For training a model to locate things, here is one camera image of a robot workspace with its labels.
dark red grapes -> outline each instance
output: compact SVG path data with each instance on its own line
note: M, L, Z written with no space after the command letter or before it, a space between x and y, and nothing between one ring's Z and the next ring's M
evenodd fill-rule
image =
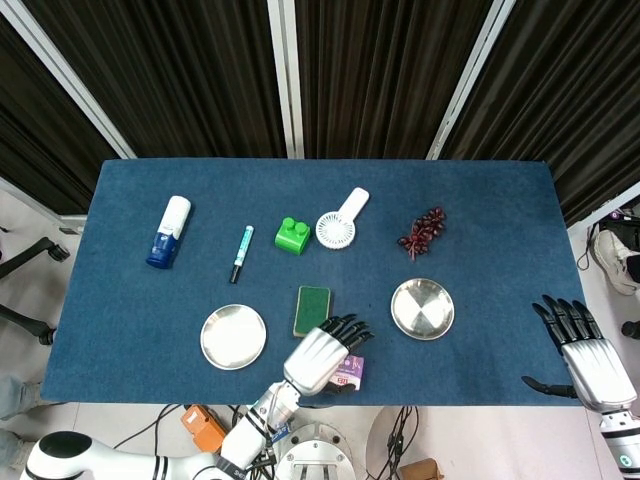
M447 215L442 207L432 208L426 215L415 219L411 226L411 233L406 237L400 237L398 245L409 252L411 260L415 260L416 255L429 253L429 244L445 231L446 219Z

table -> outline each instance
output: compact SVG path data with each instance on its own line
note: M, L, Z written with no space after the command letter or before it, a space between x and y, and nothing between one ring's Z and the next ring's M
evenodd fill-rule
M312 226L351 190L371 194L356 239L329 251L312 238L297 257L274 247L285 216ZM145 264L171 195L193 204L173 268ZM396 240L429 208L447 231L411 262ZM237 285L229 274L245 225L255 227ZM414 277L455 303L444 337L400 332L389 302ZM545 164L512 161L140 159L103 166L43 388L56 401L250 404L283 378L300 285L329 287L333 313L355 312L377 337L359 392L316 405L576 405L533 392L531 375L568 373L530 305L543 293L583 299ZM230 303L253 307L268 339L238 371L200 351L203 322Z

stainless steel plate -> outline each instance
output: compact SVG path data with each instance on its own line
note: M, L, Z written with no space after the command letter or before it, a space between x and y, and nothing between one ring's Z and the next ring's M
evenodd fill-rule
M200 332L200 347L209 363L237 370L252 363L264 348L267 329L262 317L246 305L227 305L213 312Z
M401 284L391 299L391 316L404 333L418 340L435 340L453 324L453 301L433 280L413 278Z

black curtain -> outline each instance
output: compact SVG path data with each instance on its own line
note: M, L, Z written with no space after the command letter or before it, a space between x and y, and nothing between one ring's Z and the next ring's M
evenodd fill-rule
M0 176L58 214L82 214L115 156L0 15Z
M640 2L520 0L441 158L549 164L568 224L640 180Z
M298 0L305 156L425 158L490 0Z
M138 156L286 156L264 0L25 4Z

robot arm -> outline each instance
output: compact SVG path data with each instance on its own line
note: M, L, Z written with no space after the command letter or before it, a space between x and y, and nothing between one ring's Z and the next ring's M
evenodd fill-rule
M56 432L34 447L21 480L245 480L272 433L298 409L300 395L319 393L347 355L373 335L355 315L314 328L284 364L285 380L271 385L222 442L220 455L167 458L119 452L75 432Z
M549 311L537 303L533 309L563 357L573 386L545 385L531 377L522 380L547 395L578 398L600 413L600 432L623 477L640 479L640 418L629 412L637 394L618 353L582 303L542 298Z

